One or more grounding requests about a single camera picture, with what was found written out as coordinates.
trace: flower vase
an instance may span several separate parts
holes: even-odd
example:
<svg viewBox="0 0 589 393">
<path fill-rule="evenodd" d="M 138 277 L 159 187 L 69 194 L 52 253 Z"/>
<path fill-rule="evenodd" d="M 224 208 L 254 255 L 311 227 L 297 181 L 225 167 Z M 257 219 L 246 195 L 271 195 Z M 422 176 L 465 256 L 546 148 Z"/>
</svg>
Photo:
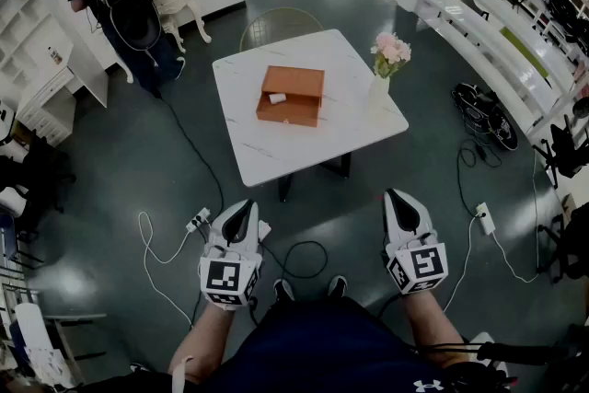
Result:
<svg viewBox="0 0 589 393">
<path fill-rule="evenodd" d="M 368 89 L 368 107 L 380 108 L 387 104 L 389 85 L 390 77 L 382 78 L 380 75 L 375 75 Z"/>
</svg>

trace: orange box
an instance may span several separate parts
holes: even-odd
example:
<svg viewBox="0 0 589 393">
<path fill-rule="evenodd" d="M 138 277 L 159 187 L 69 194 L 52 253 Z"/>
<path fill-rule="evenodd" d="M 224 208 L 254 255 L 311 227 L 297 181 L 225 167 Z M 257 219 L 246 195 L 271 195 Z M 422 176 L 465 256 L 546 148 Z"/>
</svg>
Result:
<svg viewBox="0 0 589 393">
<path fill-rule="evenodd" d="M 318 125 L 325 71 L 268 66 L 256 114 L 258 120 Z M 269 95 L 285 94 L 286 101 L 272 105 Z"/>
</svg>

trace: dark gray floor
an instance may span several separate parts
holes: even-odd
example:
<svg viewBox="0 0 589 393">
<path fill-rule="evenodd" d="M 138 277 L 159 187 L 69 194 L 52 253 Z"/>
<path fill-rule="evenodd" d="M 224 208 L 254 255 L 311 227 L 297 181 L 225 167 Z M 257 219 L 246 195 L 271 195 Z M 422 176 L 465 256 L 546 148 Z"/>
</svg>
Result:
<svg viewBox="0 0 589 393">
<path fill-rule="evenodd" d="M 446 243 L 450 276 L 435 291 L 444 304 L 462 270 L 469 221 L 456 185 L 456 151 L 466 134 L 450 90 L 461 81 L 483 85 L 481 79 L 435 32 L 416 30 L 416 17 L 391 0 L 246 1 L 247 10 L 207 25 L 211 45 L 205 45 L 196 32 L 185 35 L 186 70 L 163 91 L 189 136 L 211 161 L 223 184 L 225 202 L 255 199 L 261 218 L 273 228 L 267 244 L 278 255 L 307 239 L 327 248 L 327 269 L 317 279 L 294 281 L 299 297 L 319 296 L 329 279 L 342 273 L 350 282 L 350 296 L 375 313 L 396 292 L 379 256 L 383 229 L 378 196 L 387 187 L 409 192 L 429 208 Z M 323 168 L 297 174 L 287 204 L 278 202 L 274 183 L 256 189 L 242 184 L 211 68 L 214 60 L 238 52 L 241 33 L 251 20 L 279 6 L 304 9 L 324 29 L 339 29 L 368 64 L 370 46 L 380 31 L 395 30 L 413 49 L 411 62 L 390 88 L 409 130 L 354 153 L 347 181 Z M 101 326 L 110 333 L 110 355 L 85 363 L 90 380 L 125 373 L 128 359 L 165 369 L 188 326 L 149 285 L 137 215 L 142 210 L 151 215 L 156 231 L 153 246 L 161 257 L 171 255 L 190 217 L 205 205 L 218 209 L 214 183 L 166 106 L 120 76 L 111 81 L 107 109 L 91 100 L 78 107 L 75 132 L 62 148 L 71 156 L 78 180 L 64 196 L 65 214 L 50 213 L 42 222 L 34 252 L 48 263 L 35 272 L 31 284 L 42 290 L 47 314 L 108 313 Z M 463 170 L 465 194 L 472 206 L 483 201 L 489 205 L 511 263 L 518 274 L 529 278 L 536 267 L 533 153 L 520 135 L 519 149 L 501 153 L 501 158 L 500 168 L 479 164 Z M 558 201 L 541 172 L 537 193 L 539 222 L 547 223 Z M 545 239 L 541 241 L 540 257 L 546 260 Z M 168 266 L 149 262 L 158 287 L 189 314 L 199 293 L 201 250 L 201 239 L 192 237 Z M 316 250 L 303 248 L 293 254 L 291 267 L 312 272 L 320 262 Z M 267 258 L 255 291 L 259 316 L 271 304 L 271 284 L 280 273 Z M 552 343 L 570 323 L 583 322 L 583 289 L 569 280 L 552 285 L 547 275 L 531 284 L 516 281 L 501 252 L 475 226 L 468 275 L 447 314 L 469 338 L 486 330 L 496 341 Z M 400 305 L 391 306 L 384 320 L 410 339 Z M 227 355 L 252 329 L 248 313 L 239 312 Z M 521 376 L 518 391 L 537 389 L 541 368 L 510 368 Z"/>
</svg>

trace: power strip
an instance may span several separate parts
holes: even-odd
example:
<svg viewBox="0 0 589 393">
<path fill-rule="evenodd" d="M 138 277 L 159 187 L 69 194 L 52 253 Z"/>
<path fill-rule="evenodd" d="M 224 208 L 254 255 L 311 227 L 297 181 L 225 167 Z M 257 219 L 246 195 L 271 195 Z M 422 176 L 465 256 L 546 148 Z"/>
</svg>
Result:
<svg viewBox="0 0 589 393">
<path fill-rule="evenodd" d="M 477 206 L 477 216 L 479 217 L 480 224 L 482 225 L 482 230 L 485 232 L 485 235 L 488 236 L 493 231 L 495 231 L 495 224 L 491 218 L 491 212 L 489 211 L 487 203 L 483 202 Z"/>
<path fill-rule="evenodd" d="M 186 225 L 186 230 L 189 233 L 194 233 L 196 228 L 202 225 L 202 223 L 204 223 L 209 216 L 211 216 L 211 210 L 206 207 L 202 208 L 202 210 L 200 210 L 199 213 L 188 222 Z"/>
</svg>

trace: marble table top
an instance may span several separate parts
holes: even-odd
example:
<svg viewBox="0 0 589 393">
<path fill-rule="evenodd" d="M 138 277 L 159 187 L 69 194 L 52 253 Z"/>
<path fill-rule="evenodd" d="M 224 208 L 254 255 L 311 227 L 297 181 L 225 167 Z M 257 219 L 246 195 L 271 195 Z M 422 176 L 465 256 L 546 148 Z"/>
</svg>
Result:
<svg viewBox="0 0 589 393">
<path fill-rule="evenodd" d="M 325 71 L 317 128 L 258 120 L 256 108 L 269 65 Z M 215 61 L 213 70 L 239 172 L 248 187 L 409 128 L 391 97 L 385 97 L 375 110 L 368 99 L 375 76 L 336 29 L 228 56 Z"/>
</svg>

